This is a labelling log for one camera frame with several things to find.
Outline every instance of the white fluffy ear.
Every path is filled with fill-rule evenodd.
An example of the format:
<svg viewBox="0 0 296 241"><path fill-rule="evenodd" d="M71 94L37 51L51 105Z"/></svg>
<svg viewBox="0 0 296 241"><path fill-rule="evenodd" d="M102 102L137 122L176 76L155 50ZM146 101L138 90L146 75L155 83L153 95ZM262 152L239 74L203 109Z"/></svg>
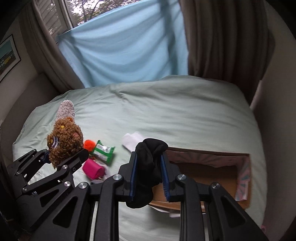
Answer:
<svg viewBox="0 0 296 241"><path fill-rule="evenodd" d="M58 110L57 110L57 118L58 119L62 119L65 117L71 117L73 119L73 121L75 121L75 111L74 111L74 105L72 103L72 101L70 100L64 100Z"/></svg>

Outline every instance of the pink purse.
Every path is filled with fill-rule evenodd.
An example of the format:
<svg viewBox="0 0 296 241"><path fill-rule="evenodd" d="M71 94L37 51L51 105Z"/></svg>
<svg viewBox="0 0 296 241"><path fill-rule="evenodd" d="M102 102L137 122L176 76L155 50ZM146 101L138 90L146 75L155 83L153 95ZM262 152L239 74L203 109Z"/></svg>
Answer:
<svg viewBox="0 0 296 241"><path fill-rule="evenodd" d="M101 178L105 175L105 168L90 158L86 160L82 170L92 180Z"/></svg>

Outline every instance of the window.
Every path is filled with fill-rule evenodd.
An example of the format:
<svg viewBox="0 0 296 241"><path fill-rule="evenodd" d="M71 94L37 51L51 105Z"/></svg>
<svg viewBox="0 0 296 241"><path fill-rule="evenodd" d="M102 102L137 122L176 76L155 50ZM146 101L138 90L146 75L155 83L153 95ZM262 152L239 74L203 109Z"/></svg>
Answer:
<svg viewBox="0 0 296 241"><path fill-rule="evenodd" d="M140 0L37 0L42 19L55 39L102 13Z"/></svg>

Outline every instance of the picture frame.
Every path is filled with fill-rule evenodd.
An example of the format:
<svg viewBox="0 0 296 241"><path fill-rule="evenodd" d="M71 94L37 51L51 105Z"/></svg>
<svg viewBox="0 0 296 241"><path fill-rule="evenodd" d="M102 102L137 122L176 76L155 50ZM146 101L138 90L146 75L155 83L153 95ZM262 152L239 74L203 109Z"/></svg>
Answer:
<svg viewBox="0 0 296 241"><path fill-rule="evenodd" d="M21 61L13 35L0 44L0 82Z"/></svg>

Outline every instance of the white wall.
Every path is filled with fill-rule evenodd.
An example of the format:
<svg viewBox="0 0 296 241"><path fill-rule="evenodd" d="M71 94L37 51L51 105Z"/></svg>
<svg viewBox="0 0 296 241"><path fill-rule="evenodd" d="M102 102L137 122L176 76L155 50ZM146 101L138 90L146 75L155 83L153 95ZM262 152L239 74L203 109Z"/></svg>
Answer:
<svg viewBox="0 0 296 241"><path fill-rule="evenodd" d="M1 41L11 34L13 34L21 61L0 82L0 124L30 81L37 76L22 38L18 17L13 21Z"/></svg>
<svg viewBox="0 0 296 241"><path fill-rule="evenodd" d="M254 113L262 135L268 179L263 224L269 240L276 241L296 215L296 40L269 4L266 10L275 49Z"/></svg>

